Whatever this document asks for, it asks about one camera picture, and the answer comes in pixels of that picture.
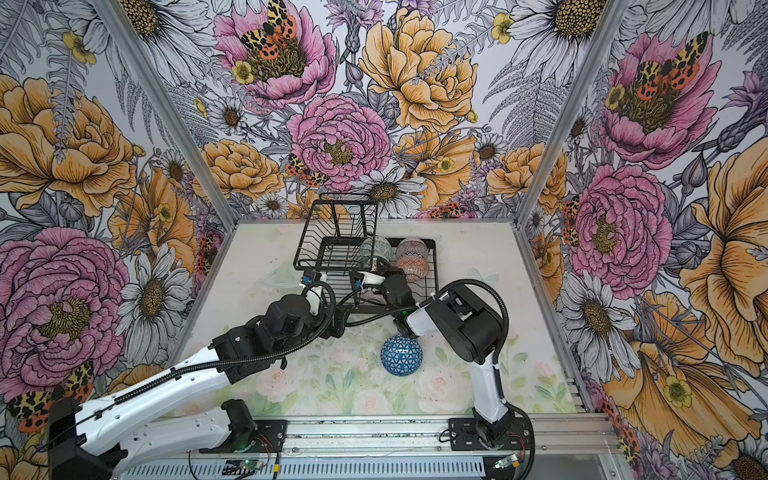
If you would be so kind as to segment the orange red pattern bowl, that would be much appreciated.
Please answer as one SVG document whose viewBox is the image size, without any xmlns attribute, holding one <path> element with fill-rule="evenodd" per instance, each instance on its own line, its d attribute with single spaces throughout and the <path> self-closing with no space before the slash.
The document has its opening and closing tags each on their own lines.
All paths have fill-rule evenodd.
<svg viewBox="0 0 768 480">
<path fill-rule="evenodd" d="M 419 252 L 406 252 L 399 255 L 396 266 L 403 271 L 409 283 L 425 280 L 431 271 L 426 257 Z"/>
</svg>

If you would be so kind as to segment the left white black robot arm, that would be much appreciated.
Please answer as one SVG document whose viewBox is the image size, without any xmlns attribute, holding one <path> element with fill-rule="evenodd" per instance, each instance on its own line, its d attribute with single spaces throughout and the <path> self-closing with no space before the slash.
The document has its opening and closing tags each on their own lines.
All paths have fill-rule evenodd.
<svg viewBox="0 0 768 480">
<path fill-rule="evenodd" d="M 320 283 L 272 302 L 265 314 L 233 327 L 185 360 L 121 392 L 51 409 L 45 445 L 52 479 L 110 479 L 138 464 L 184 451 L 247 451 L 258 426 L 242 400 L 202 414 L 164 414 L 216 392 L 308 346 L 336 318 L 334 293 Z"/>
</svg>

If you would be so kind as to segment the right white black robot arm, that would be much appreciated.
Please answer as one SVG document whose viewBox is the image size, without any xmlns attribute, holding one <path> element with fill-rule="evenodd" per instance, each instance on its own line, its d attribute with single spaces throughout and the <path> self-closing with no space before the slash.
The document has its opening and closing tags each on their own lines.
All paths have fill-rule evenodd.
<svg viewBox="0 0 768 480">
<path fill-rule="evenodd" d="M 407 338 L 440 333 L 453 352 L 469 365 L 476 435 L 483 447 L 500 447 L 516 418 L 505 399 L 500 376 L 499 358 L 510 327 L 501 295 L 481 280 L 458 279 L 420 302 L 390 307 L 346 325 L 358 327 L 388 316 Z"/>
</svg>

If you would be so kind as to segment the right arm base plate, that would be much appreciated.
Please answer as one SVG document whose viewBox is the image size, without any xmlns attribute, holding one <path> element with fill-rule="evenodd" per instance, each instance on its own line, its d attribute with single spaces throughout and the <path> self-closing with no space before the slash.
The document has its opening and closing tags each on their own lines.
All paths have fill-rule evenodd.
<svg viewBox="0 0 768 480">
<path fill-rule="evenodd" d="M 491 452 L 534 450 L 534 432 L 529 420 L 515 417 L 488 423 L 479 418 L 448 419 L 448 439 L 452 451 Z"/>
</svg>

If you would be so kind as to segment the green geometric pattern bowl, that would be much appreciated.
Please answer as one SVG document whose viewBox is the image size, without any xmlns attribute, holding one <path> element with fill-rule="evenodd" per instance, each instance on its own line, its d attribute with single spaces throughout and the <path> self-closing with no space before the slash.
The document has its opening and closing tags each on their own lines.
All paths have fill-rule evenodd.
<svg viewBox="0 0 768 480">
<path fill-rule="evenodd" d="M 377 265 L 379 260 L 391 263 L 395 259 L 393 247 L 385 237 L 366 238 L 358 248 L 357 266 L 361 269 L 370 269 Z"/>
</svg>

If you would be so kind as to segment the pink striped bowl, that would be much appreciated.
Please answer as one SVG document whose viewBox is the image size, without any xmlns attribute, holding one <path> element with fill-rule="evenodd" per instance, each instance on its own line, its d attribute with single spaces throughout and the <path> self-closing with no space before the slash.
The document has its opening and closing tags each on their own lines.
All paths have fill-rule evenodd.
<svg viewBox="0 0 768 480">
<path fill-rule="evenodd" d="M 415 255 L 426 258 L 429 248 L 426 243 L 419 238 L 403 239 L 396 247 L 396 257 L 400 258 L 406 255 Z"/>
</svg>

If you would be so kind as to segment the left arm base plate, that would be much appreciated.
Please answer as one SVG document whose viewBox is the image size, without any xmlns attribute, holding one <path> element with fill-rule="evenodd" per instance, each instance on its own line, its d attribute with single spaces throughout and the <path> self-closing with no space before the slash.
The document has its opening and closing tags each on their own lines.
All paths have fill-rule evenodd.
<svg viewBox="0 0 768 480">
<path fill-rule="evenodd" d="M 269 453 L 277 454 L 286 440 L 287 420 L 256 420 L 253 426 L 239 428 L 214 448 L 200 448 L 204 454 Z"/>
</svg>

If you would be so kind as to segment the blue triangle pattern bowl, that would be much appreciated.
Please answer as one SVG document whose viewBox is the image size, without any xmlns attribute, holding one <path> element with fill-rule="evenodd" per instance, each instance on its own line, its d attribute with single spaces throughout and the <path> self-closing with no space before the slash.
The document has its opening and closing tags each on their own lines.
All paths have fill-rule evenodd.
<svg viewBox="0 0 768 480">
<path fill-rule="evenodd" d="M 391 375 L 406 377 L 416 373 L 423 362 L 423 350 L 416 339 L 394 335 L 380 349 L 380 361 Z"/>
</svg>

